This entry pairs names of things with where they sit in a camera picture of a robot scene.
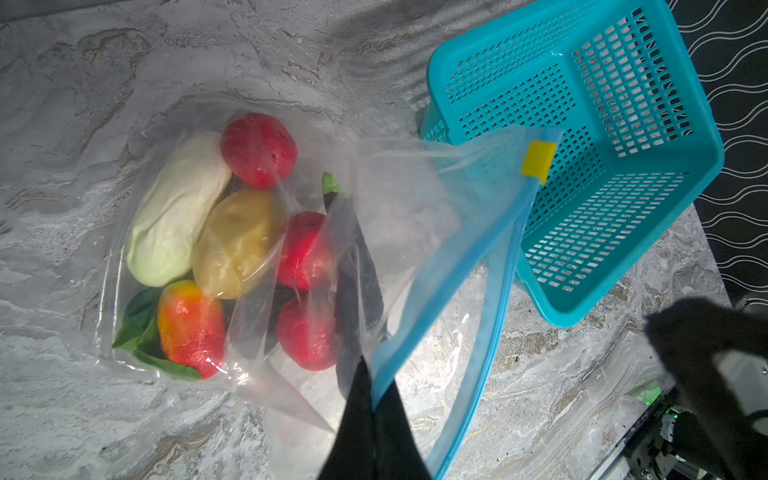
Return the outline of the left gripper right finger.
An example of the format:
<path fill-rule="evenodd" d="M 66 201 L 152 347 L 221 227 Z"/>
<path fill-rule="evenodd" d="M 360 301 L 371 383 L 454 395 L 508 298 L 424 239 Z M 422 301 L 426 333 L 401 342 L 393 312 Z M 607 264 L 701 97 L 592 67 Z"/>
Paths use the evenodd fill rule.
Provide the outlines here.
<path fill-rule="evenodd" d="M 431 480 L 413 439 L 395 381 L 373 410 L 377 479 Z"/>

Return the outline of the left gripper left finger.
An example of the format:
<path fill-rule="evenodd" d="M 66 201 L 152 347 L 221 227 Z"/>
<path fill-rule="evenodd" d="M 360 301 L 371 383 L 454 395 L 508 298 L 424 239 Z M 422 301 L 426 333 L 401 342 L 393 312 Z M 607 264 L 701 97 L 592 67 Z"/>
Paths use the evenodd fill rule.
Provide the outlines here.
<path fill-rule="evenodd" d="M 334 445 L 319 480 L 363 480 L 376 477 L 371 379 L 360 358 Z"/>

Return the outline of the red toy tomato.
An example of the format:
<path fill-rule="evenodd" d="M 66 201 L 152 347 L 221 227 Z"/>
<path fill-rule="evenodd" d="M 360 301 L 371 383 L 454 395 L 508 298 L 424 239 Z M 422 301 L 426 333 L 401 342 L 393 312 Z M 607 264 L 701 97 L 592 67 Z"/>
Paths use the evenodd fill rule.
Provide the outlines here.
<path fill-rule="evenodd" d="M 232 173 L 258 190 L 277 186 L 293 171 L 298 147 L 276 117 L 249 113 L 230 122 L 220 142 L 221 155 Z"/>
<path fill-rule="evenodd" d="M 330 287 L 335 279 L 336 261 L 325 235 L 327 216 L 303 211 L 293 215 L 284 228 L 279 256 L 279 282 L 299 291 Z"/>
<path fill-rule="evenodd" d="M 327 299 L 291 300 L 278 314 L 276 332 L 283 351 L 299 367 L 323 371 L 337 363 L 336 318 Z"/>

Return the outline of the black toy item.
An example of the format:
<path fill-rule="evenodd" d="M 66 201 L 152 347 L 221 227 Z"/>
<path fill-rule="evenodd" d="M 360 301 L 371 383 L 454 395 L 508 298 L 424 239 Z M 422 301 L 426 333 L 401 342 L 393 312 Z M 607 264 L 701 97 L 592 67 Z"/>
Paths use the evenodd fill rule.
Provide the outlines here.
<path fill-rule="evenodd" d="M 322 175 L 321 184 L 337 255 L 334 315 L 340 344 L 335 371 L 340 393 L 347 397 L 363 350 L 386 337 L 384 301 L 352 199 L 329 172 Z"/>

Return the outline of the orange red toy pepper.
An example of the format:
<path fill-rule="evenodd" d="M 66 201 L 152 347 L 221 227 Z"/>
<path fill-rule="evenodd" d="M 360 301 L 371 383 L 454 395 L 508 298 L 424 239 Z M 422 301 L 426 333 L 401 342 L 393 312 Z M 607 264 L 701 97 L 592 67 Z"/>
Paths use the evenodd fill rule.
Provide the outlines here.
<path fill-rule="evenodd" d="M 203 379 L 223 366 L 227 333 L 223 306 L 194 281 L 174 282 L 163 290 L 157 327 L 162 351 L 171 362 L 192 368 Z"/>

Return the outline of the clear zip top bag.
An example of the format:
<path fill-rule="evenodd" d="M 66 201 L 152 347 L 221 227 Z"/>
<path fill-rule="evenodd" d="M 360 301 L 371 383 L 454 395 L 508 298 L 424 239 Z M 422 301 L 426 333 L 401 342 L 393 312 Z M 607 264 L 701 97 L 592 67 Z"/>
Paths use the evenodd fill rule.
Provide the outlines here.
<path fill-rule="evenodd" d="M 91 347 L 110 372 L 231 391 L 272 479 L 312 479 L 368 398 L 404 394 L 436 476 L 477 408 L 563 132 L 347 141 L 299 111 L 197 100 L 151 122 Z"/>

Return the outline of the yellow toy potato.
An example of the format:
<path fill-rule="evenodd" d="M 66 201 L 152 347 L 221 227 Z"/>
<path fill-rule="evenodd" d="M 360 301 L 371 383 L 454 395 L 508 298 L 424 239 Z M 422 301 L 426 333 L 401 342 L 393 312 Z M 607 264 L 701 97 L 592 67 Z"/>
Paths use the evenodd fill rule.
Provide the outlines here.
<path fill-rule="evenodd" d="M 250 292 L 266 272 L 265 262 L 285 221 L 283 204 L 270 191 L 242 190 L 224 198 L 193 248 L 198 287 L 220 299 Z"/>

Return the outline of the teal plastic basket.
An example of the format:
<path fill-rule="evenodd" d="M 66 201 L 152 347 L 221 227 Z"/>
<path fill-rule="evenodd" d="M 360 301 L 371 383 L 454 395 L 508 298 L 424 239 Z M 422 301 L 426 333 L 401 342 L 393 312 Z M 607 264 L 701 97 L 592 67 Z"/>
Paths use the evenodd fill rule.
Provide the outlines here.
<path fill-rule="evenodd" d="M 581 321 L 724 164 L 663 1 L 534 2 L 440 45 L 427 86 L 427 140 L 562 130 L 517 267 L 559 328 Z"/>

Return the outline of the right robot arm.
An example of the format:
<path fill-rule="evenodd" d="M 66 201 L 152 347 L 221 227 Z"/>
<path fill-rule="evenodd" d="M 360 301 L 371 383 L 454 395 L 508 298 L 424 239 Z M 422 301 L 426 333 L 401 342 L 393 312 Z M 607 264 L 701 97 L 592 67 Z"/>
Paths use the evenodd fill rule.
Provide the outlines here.
<path fill-rule="evenodd" d="M 764 479 L 767 436 L 755 425 L 765 409 L 747 413 L 719 370 L 723 354 L 767 356 L 767 318 L 703 298 L 683 299 L 648 315 L 645 335 L 686 402 L 656 407 L 624 451 L 633 479 L 663 479 L 675 456 L 722 479 Z"/>

